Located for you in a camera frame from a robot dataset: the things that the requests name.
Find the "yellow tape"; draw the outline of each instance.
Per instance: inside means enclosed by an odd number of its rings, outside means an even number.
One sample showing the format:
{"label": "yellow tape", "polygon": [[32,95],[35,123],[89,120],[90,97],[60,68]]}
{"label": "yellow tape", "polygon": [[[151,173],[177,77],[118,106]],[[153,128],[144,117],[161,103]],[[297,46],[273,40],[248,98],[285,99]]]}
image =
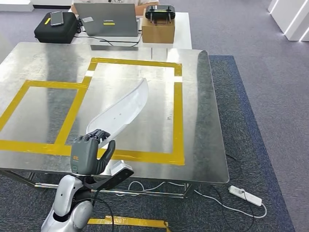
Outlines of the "yellow tape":
{"label": "yellow tape", "polygon": [[13,112],[17,107],[18,104],[25,96],[28,91],[29,85],[29,81],[25,81],[23,85],[13,98],[13,100],[8,105],[5,111],[0,117],[0,131],[10,119]]}
{"label": "yellow tape", "polygon": [[182,112],[182,83],[175,82],[173,155],[179,162],[179,165],[185,165]]}
{"label": "yellow tape", "polygon": [[[0,140],[0,150],[3,151],[26,152],[54,156],[70,156],[71,148],[72,147],[70,145],[63,144],[41,144],[23,141]],[[105,151],[106,149],[99,149],[98,151],[97,157],[102,157],[102,155]],[[112,159],[183,165],[183,158],[182,158],[181,156],[176,157],[173,156],[173,154],[159,152],[115,150]]]}
{"label": "yellow tape", "polygon": [[90,65],[88,66],[88,71],[94,71],[96,68],[96,65],[98,65],[98,63],[93,63],[93,62],[90,62]]}
{"label": "yellow tape", "polygon": [[[88,67],[88,71],[93,72],[99,63],[115,63],[129,65],[144,65],[157,67],[173,67],[175,76],[182,76],[182,64],[158,62],[158,61],[142,61],[142,60],[125,60],[125,59],[111,59],[111,58],[92,58]],[[90,76],[85,76],[82,83],[69,82],[50,82],[50,81],[29,81],[26,80],[12,102],[0,117],[0,131],[7,123],[15,108],[23,99],[30,86],[34,87],[49,87],[49,88],[70,88],[77,89],[75,98],[69,110],[63,122],[60,132],[56,139],[55,144],[41,144],[20,141],[5,141],[0,140],[0,150],[27,152],[36,154],[49,154],[55,156],[69,156],[71,146],[64,145],[70,133],[76,115],[81,104],[84,100],[90,82]],[[174,83],[174,119],[173,119],[173,148],[172,153],[160,152],[142,152],[142,151],[127,151],[115,150],[112,157],[113,160],[127,160],[151,163],[168,163],[173,165],[184,165],[183,148],[183,124],[182,124],[182,83]],[[101,157],[105,149],[98,152],[98,158]]]}
{"label": "yellow tape", "polygon": [[[168,223],[163,220],[153,220],[153,219],[139,219],[131,217],[114,217],[115,225],[127,225],[127,226],[142,226],[142,227],[154,227],[154,228],[167,228]],[[91,218],[88,221],[88,224],[105,224],[111,225],[112,217],[106,216],[105,219]]]}
{"label": "yellow tape", "polygon": [[78,89],[75,95],[75,98],[72,103],[68,114],[66,115],[65,121],[59,132],[58,136],[56,138],[55,144],[65,144],[69,134],[71,131],[74,121],[76,118],[79,108],[85,96],[87,87],[89,86],[91,77],[85,76],[81,84],[87,86],[85,88]]}
{"label": "yellow tape", "polygon": [[66,88],[66,89],[79,89],[87,88],[88,86],[83,83],[74,82],[59,82],[59,81],[29,81],[31,87],[43,87],[43,88]]}
{"label": "yellow tape", "polygon": [[170,63],[170,62],[135,60],[135,59],[92,58],[91,63],[109,63],[109,64],[153,66],[153,67],[170,67],[170,68],[174,68],[175,76],[182,76],[182,65],[182,64]]}
{"label": "yellow tape", "polygon": [[50,18],[48,18],[44,24],[47,25],[49,21],[50,21]]}

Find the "stainless steel tabletop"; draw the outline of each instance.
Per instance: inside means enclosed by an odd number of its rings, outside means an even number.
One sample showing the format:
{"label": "stainless steel tabletop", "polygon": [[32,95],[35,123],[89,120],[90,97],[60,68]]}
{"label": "stainless steel tabletop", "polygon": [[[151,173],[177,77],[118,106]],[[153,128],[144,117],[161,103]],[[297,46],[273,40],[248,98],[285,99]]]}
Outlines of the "stainless steel tabletop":
{"label": "stainless steel tabletop", "polygon": [[20,43],[0,65],[0,169],[69,173],[75,137],[143,77],[147,104],[116,138],[109,165],[124,159],[141,178],[228,182],[201,50]]}

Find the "sticker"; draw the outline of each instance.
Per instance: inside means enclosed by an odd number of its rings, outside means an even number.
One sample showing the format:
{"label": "sticker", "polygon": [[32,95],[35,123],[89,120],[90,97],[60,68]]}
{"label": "sticker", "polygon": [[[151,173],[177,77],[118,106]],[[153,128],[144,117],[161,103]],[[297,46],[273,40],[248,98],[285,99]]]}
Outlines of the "sticker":
{"label": "sticker", "polygon": [[87,17],[87,18],[83,18],[83,21],[84,23],[88,23],[88,22],[92,22],[93,19],[92,17]]}
{"label": "sticker", "polygon": [[47,25],[49,21],[50,21],[50,18],[48,18],[44,24]]}

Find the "black case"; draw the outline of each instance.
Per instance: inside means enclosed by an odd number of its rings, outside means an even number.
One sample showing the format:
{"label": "black case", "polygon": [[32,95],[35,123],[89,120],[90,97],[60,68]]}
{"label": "black case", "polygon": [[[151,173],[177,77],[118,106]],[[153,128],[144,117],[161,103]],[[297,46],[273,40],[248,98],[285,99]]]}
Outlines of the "black case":
{"label": "black case", "polygon": [[35,38],[41,43],[69,44],[78,30],[78,22],[72,12],[63,12],[63,24],[50,25],[50,13],[47,13],[35,30]]}

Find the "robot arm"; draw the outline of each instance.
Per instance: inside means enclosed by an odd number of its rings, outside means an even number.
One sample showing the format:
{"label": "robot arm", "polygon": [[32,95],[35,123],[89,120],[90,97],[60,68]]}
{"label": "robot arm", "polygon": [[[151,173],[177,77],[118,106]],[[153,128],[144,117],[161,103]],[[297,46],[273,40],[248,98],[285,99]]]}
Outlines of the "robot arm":
{"label": "robot arm", "polygon": [[98,146],[109,136],[102,130],[95,130],[74,140],[71,150],[72,175],[62,178],[57,189],[52,209],[41,226],[41,232],[80,232],[90,218],[94,201],[91,189],[112,189],[133,172],[129,165],[119,161],[111,168],[112,176],[96,182],[92,175],[103,172],[115,149],[114,140],[96,159]]}

